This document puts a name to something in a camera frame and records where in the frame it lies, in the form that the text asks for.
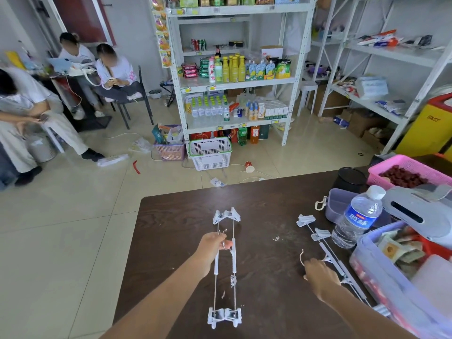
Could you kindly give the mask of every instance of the purple plastic bin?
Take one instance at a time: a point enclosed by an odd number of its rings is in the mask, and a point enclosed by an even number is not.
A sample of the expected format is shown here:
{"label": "purple plastic bin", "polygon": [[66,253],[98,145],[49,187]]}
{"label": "purple plastic bin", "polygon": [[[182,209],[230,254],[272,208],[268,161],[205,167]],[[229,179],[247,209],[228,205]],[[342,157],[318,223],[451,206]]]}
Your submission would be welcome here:
{"label": "purple plastic bin", "polygon": [[[328,203],[325,210],[326,218],[336,224],[356,195],[357,193],[349,192],[348,190],[331,189],[328,194]],[[380,217],[372,225],[372,228],[382,227],[391,222],[391,215],[386,210],[383,210]]]}

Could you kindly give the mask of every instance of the pink basket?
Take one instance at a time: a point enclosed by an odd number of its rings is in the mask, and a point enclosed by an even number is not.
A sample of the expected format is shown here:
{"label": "pink basket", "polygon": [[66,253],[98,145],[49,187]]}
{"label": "pink basket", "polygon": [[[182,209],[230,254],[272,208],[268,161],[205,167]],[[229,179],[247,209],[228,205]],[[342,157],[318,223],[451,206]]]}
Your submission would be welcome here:
{"label": "pink basket", "polygon": [[386,159],[369,168],[369,178],[367,179],[368,185],[379,185],[385,190],[395,187],[391,182],[378,176],[379,174],[388,171],[394,165],[398,165],[400,168],[404,168],[414,174],[420,174],[421,177],[428,179],[428,182],[434,185],[447,184],[452,186],[451,177],[402,154],[395,155],[394,157]]}

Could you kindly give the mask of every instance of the green basket rim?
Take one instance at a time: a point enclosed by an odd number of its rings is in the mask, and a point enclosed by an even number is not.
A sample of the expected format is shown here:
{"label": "green basket rim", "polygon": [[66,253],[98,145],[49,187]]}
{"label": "green basket rim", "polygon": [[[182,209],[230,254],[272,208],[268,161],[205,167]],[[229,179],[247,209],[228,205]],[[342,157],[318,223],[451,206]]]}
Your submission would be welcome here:
{"label": "green basket rim", "polygon": [[[230,150],[229,150],[229,151],[224,151],[224,152],[213,153],[213,154],[231,153],[231,152],[232,152],[232,143],[231,143],[231,141],[229,140],[229,138],[228,138],[228,137],[217,137],[217,138],[226,138],[227,141],[228,141],[229,144],[230,144]],[[195,139],[195,140],[190,140],[190,143],[193,142],[193,141],[203,141],[203,140],[206,140],[206,139]],[[189,144],[189,156],[190,156],[190,157],[204,157],[205,154],[192,154],[192,146]]]}

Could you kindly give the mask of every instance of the water bottle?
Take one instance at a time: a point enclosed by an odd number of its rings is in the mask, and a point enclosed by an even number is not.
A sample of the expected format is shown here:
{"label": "water bottle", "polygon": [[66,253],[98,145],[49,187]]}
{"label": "water bottle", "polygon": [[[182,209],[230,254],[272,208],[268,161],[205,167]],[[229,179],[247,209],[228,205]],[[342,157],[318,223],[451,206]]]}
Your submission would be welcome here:
{"label": "water bottle", "polygon": [[331,238],[336,245],[351,249],[358,238],[367,231],[383,211],[381,199],[386,190],[372,185],[362,194],[355,196],[337,223]]}

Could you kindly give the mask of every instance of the hair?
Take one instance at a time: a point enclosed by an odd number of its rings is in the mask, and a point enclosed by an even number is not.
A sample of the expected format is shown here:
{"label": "hair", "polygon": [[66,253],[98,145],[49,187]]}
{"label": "hair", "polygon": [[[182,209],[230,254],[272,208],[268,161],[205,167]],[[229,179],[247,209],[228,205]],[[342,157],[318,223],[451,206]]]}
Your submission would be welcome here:
{"label": "hair", "polygon": [[15,95],[17,92],[17,86],[9,73],[0,69],[0,95]]}
{"label": "hair", "polygon": [[97,55],[113,55],[116,56],[116,51],[108,44],[102,43],[96,47]]}
{"label": "hair", "polygon": [[79,41],[77,40],[77,37],[69,32],[63,32],[60,35],[60,43],[63,42],[63,40],[70,41],[72,44],[77,45]]}

